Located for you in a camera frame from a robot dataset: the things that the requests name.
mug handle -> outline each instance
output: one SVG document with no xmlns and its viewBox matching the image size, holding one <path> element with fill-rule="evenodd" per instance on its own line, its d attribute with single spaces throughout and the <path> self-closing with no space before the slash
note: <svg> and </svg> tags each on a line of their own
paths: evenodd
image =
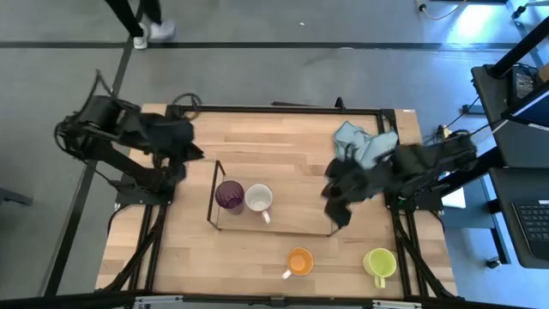
<svg viewBox="0 0 549 309">
<path fill-rule="evenodd" d="M 292 271 L 291 271 L 291 270 L 286 270 L 286 271 L 284 272 L 284 274 L 282 274 L 282 279 L 286 280 L 286 279 L 289 278 L 291 275 L 292 275 Z"/>
<path fill-rule="evenodd" d="M 385 278 L 376 276 L 376 288 L 385 288 Z"/>
<path fill-rule="evenodd" d="M 265 223 L 269 224 L 271 222 L 271 217 L 270 217 L 270 215 L 268 215 L 267 210 L 262 211 L 261 215 L 263 216 L 263 219 L 265 220 Z"/>
</svg>

black pants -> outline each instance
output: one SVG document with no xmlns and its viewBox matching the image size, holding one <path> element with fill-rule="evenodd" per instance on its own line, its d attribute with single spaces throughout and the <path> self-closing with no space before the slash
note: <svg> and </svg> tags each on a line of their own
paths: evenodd
<svg viewBox="0 0 549 309">
<path fill-rule="evenodd" d="M 114 14 L 116 14 L 133 38 L 143 36 L 143 29 L 139 26 L 139 22 L 131 11 L 128 0 L 105 1 L 111 6 Z M 145 13 L 149 20 L 159 25 L 162 23 L 159 0 L 141 0 L 141 6 L 143 8 L 143 13 Z"/>
</svg>

white mug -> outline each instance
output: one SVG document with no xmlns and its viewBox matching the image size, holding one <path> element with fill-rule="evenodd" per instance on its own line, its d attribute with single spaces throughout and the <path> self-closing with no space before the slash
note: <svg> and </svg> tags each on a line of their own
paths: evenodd
<svg viewBox="0 0 549 309">
<path fill-rule="evenodd" d="M 266 223 L 271 222 L 271 217 L 268 215 L 267 209 L 273 203 L 273 192 L 264 184 L 251 185 L 244 194 L 246 206 L 256 212 L 261 212 Z"/>
</svg>

purple cup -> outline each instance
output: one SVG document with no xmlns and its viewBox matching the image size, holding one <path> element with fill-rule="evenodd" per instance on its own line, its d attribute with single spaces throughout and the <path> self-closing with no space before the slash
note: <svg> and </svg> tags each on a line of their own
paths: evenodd
<svg viewBox="0 0 549 309">
<path fill-rule="evenodd" d="M 215 201 L 229 213 L 239 215 L 244 210 L 244 188 L 236 181 L 224 181 L 215 190 Z"/>
</svg>

white sneaker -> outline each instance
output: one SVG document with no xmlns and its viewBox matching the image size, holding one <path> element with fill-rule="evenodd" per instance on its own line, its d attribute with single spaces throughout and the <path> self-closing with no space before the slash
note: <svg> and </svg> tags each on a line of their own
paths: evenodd
<svg viewBox="0 0 549 309">
<path fill-rule="evenodd" d="M 161 25 L 151 23 L 151 39 L 171 39 L 175 35 L 173 21 L 163 21 Z"/>
<path fill-rule="evenodd" d="M 147 48 L 147 38 L 148 38 L 148 30 L 147 26 L 145 26 L 143 23 L 139 23 L 139 26 L 143 29 L 143 36 L 142 37 L 135 37 L 134 38 L 134 48 L 137 50 L 144 50 Z"/>
</svg>

